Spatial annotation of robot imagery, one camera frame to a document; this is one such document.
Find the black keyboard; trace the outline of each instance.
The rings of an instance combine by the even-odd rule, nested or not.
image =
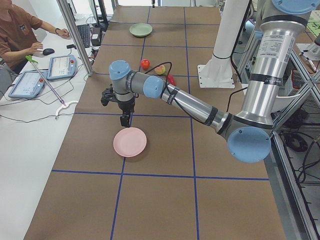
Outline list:
[[[76,28],[79,31],[80,37],[82,39],[85,48],[90,47],[90,26],[89,24],[77,25]]]

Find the hand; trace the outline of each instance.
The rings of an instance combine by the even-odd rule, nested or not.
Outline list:
[[[34,54],[37,52],[42,52],[44,45],[40,42],[34,42],[31,47],[28,48],[28,54]]]
[[[68,38],[70,36],[68,30],[65,29],[65,28],[64,29],[58,29],[56,32],[62,38]]]

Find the shirt logo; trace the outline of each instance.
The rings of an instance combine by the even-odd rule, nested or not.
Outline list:
[[[21,28],[21,30],[22,30],[23,32],[27,29],[26,25],[24,25],[24,24],[20,25],[19,27]]]

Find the blue and white device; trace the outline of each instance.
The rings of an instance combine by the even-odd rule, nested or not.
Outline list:
[[[37,71],[24,71],[8,94],[10,98],[35,98],[44,87],[45,81]]]
[[[54,56],[50,58],[46,79],[57,80],[71,78],[76,74],[77,60],[74,55]]]

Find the computer mouse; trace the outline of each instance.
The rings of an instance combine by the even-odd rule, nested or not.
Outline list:
[[[49,54],[53,54],[55,52],[55,50],[53,50],[52,48],[46,48],[43,50],[42,54],[47,56]]]

